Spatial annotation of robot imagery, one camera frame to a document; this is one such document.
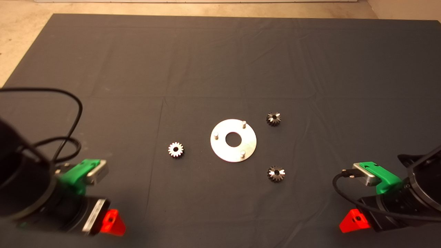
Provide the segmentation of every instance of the spur gear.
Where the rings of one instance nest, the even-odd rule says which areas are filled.
[[[279,125],[281,121],[282,121],[282,120],[281,120],[281,118],[280,118],[280,113],[277,113],[277,112],[269,113],[269,114],[266,116],[266,122],[267,122],[268,125],[270,125],[270,126],[275,127],[275,126]]]
[[[268,173],[268,178],[275,183],[282,181],[283,178],[285,177],[285,170],[277,166],[271,166],[268,169],[267,173]]]
[[[184,146],[179,142],[171,143],[168,146],[168,153],[172,158],[180,158],[184,154]]]

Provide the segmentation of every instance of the black cable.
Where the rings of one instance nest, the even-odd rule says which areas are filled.
[[[55,92],[55,93],[60,93],[60,94],[64,94],[64,95],[67,95],[67,96],[69,96],[70,98],[72,98],[73,100],[75,100],[75,102],[78,104],[78,112],[77,112],[77,116],[75,117],[75,119],[74,119],[74,122],[72,123],[72,126],[71,126],[71,128],[69,129],[69,132],[67,132],[67,135],[66,136],[64,136],[64,139],[63,139],[63,141],[61,142],[61,144],[58,146],[58,148],[57,148],[57,150],[55,151],[55,154],[54,154],[54,156],[52,157],[52,161],[54,162],[54,163],[56,163],[57,161],[60,161],[60,160],[63,160],[63,161],[65,161],[65,158],[69,158],[69,157],[71,157],[72,155],[69,155],[69,156],[66,156],[66,157],[63,157],[63,158],[58,158],[58,156],[60,155],[60,153],[61,153],[61,150],[63,149],[63,147],[66,145],[66,142],[68,142],[69,140],[70,140],[70,138],[71,138],[71,136],[72,136],[72,133],[74,132],[74,130],[75,130],[75,128],[77,127],[77,125],[78,125],[78,122],[79,122],[79,120],[80,120],[80,118],[81,118],[81,114],[82,114],[82,109],[83,109],[83,106],[82,106],[82,103],[81,103],[81,101],[80,101],[80,99],[78,98],[78,97],[76,97],[74,94],[72,94],[72,93],[70,93],[70,92],[68,92],[68,91],[65,91],[65,90],[60,90],[60,89],[55,89],[55,88],[39,88],[39,87],[11,87],[11,88],[1,88],[0,89],[0,92]]]
[[[341,177],[348,177],[347,174],[344,173],[344,171],[338,175],[336,175],[334,177],[334,179],[332,180],[332,185],[335,189],[335,191],[341,195],[343,198],[345,198],[347,201],[351,202],[352,204],[356,205],[357,207],[360,207],[361,209],[370,211],[370,212],[374,212],[376,214],[382,214],[385,216],[389,216],[392,218],[397,218],[397,219],[407,219],[407,220],[415,220],[415,221],[426,221],[426,222],[441,222],[441,218],[437,218],[437,217],[431,217],[431,216],[417,216],[417,215],[410,215],[410,214],[399,214],[399,213],[392,213],[392,212],[387,212],[387,211],[383,211],[380,210],[378,208],[375,207],[371,207],[368,206],[366,204],[363,204],[359,201],[356,201],[352,198],[350,198],[348,195],[346,195],[345,193],[343,193],[337,186],[337,181],[341,178]]]
[[[56,160],[53,161],[54,164],[65,162],[67,160],[73,159],[80,153],[81,143],[80,143],[80,141],[78,141],[77,139],[72,138],[72,137],[66,137],[66,136],[53,137],[53,138],[49,138],[49,139],[44,139],[42,141],[38,141],[37,143],[34,143],[32,145],[34,147],[39,147],[39,146],[47,145],[47,144],[54,142],[54,141],[57,141],[57,140],[65,140],[67,142],[71,142],[75,146],[75,152],[73,152],[72,154],[70,154],[68,156],[57,158]]]

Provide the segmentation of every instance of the metal plate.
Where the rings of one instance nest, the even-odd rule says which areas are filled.
[[[237,133],[242,142],[237,147],[227,144],[229,133]],[[249,158],[256,149],[257,139],[253,128],[246,121],[228,119],[217,124],[210,136],[211,148],[220,158],[228,162],[241,162]]]

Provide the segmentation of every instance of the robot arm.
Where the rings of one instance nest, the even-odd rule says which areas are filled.
[[[57,169],[0,119],[0,217],[19,228],[95,235],[125,232],[110,201],[86,196],[86,185],[105,174],[104,160]]]
[[[373,162],[356,163],[334,178],[336,191],[358,207],[340,224],[342,232],[370,227],[381,232],[441,222],[441,146],[426,155],[401,154],[398,159],[408,172],[403,180]],[[377,195],[354,201],[338,189],[340,177],[359,178],[366,186],[375,186]]]

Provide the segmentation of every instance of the concrete floor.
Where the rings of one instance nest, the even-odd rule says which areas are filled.
[[[375,6],[383,10],[376,0]],[[53,13],[377,19],[366,0],[354,3],[136,4],[0,0],[0,87]]]

